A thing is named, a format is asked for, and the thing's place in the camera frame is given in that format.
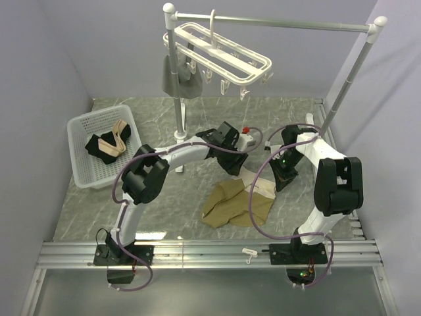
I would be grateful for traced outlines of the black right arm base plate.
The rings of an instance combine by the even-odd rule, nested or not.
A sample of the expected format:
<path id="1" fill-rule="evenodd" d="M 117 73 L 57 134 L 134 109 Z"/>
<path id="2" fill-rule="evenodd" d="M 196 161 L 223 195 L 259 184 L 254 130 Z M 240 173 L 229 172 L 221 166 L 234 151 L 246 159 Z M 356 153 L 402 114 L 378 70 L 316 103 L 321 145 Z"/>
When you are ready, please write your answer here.
<path id="1" fill-rule="evenodd" d="M 270 244 L 270 263 L 272 265 L 305 265 L 312 262 L 326 264 L 328 257 L 323 244 L 292 246 L 291 244 Z"/>

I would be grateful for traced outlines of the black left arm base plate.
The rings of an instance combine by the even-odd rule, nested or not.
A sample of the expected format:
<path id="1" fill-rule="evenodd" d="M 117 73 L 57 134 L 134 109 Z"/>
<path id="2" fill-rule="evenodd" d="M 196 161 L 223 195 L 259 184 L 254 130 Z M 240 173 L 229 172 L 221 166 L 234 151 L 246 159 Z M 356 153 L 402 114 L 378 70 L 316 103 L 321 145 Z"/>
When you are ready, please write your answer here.
<path id="1" fill-rule="evenodd" d="M 135 245 L 130 253 L 148 265 L 152 263 L 154 252 L 154 246 L 152 245 Z M 105 244 L 100 244 L 95 250 L 95 255 L 93 259 L 94 266 L 121 266 L 121 265 L 134 265 L 137 261 L 130 257 L 129 255 L 122 253 L 121 257 L 116 257 L 109 247 Z"/>

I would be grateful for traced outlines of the olive and cream underwear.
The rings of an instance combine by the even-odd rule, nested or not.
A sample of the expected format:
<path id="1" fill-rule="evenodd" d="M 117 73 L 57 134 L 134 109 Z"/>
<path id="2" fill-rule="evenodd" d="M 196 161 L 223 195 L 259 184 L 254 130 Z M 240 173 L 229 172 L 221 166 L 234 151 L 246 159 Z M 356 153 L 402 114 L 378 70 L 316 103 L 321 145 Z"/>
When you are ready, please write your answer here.
<path id="1" fill-rule="evenodd" d="M 255 173 L 241 168 L 238 176 L 218 182 L 206 200 L 201 221 L 212 228 L 226 224 L 250 227 L 249 193 L 252 196 L 252 214 L 257 225 L 266 223 L 270 209 L 276 198 L 276 185 L 273 181 L 259 178 L 254 187 Z"/>

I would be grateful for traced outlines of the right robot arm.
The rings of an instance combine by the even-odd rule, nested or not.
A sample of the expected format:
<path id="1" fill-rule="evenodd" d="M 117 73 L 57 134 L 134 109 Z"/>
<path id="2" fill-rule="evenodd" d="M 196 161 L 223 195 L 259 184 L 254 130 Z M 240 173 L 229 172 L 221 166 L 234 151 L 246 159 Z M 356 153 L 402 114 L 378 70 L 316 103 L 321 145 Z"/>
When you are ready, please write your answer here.
<path id="1" fill-rule="evenodd" d="M 270 160 L 276 191 L 281 192 L 298 175 L 296 165 L 307 158 L 316 169 L 314 209 L 294 233 L 290 256 L 298 263 L 307 263 L 321 255 L 324 236 L 335 224 L 363 204 L 362 163 L 347 157 L 328 145 L 312 124 L 290 124 L 279 129 L 282 145 L 265 142 L 265 149 L 277 153 Z"/>

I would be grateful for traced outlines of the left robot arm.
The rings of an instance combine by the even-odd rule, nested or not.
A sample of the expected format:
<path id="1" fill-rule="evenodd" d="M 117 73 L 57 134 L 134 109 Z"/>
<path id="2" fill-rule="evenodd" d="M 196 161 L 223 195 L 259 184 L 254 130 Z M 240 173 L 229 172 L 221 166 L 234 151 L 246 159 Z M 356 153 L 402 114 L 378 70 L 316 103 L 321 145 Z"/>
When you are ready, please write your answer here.
<path id="1" fill-rule="evenodd" d="M 145 206 L 162 191 L 167 174 L 191 162 L 215 158 L 229 175 L 237 176 L 248 154 L 256 144 L 247 131 L 239 132 L 223 122 L 217 129 L 196 133 L 190 139 L 168 147 L 141 146 L 135 156 L 118 174 L 122 181 L 122 199 L 112 193 L 120 204 L 115 225 L 107 233 L 105 243 L 97 246 L 99 260 L 124 265 L 134 258 L 136 230 Z"/>

